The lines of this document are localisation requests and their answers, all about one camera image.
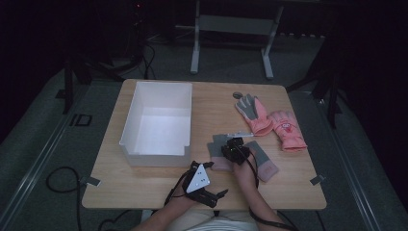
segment black wrist strap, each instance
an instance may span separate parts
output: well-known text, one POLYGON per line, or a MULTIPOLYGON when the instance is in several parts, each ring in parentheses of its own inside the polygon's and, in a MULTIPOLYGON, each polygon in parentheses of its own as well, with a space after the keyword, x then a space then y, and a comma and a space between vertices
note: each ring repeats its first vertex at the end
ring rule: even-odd
POLYGON ((274 227, 281 228, 281 229, 297 231, 296 228, 294 228, 294 227, 292 227, 292 226, 290 226, 288 224, 261 219, 258 216, 256 216, 254 214, 254 212, 252 212, 251 208, 249 208, 249 214, 252 216, 252 218, 254 218, 256 221, 258 221, 258 222, 260 222, 262 224, 274 226, 274 227))

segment work glove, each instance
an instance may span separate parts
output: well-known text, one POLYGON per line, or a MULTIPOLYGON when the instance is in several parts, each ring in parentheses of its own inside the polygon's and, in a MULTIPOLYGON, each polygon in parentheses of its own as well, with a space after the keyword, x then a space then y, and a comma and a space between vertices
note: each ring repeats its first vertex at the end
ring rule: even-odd
POLYGON ((283 151, 296 152, 307 147, 293 113, 277 111, 268 115, 268 119, 272 121, 273 130, 282 141, 283 151))
POLYGON ((265 136, 272 131, 271 120, 267 118, 267 110, 258 97, 247 94, 240 98, 235 107, 248 123, 254 136, 265 136))

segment white plastic bin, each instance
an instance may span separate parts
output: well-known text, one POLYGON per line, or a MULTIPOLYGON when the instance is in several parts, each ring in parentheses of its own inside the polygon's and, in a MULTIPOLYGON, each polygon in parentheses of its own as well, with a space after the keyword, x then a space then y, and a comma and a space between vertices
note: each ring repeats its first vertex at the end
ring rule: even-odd
POLYGON ((131 166, 191 164, 191 83, 137 82, 119 145, 131 166))

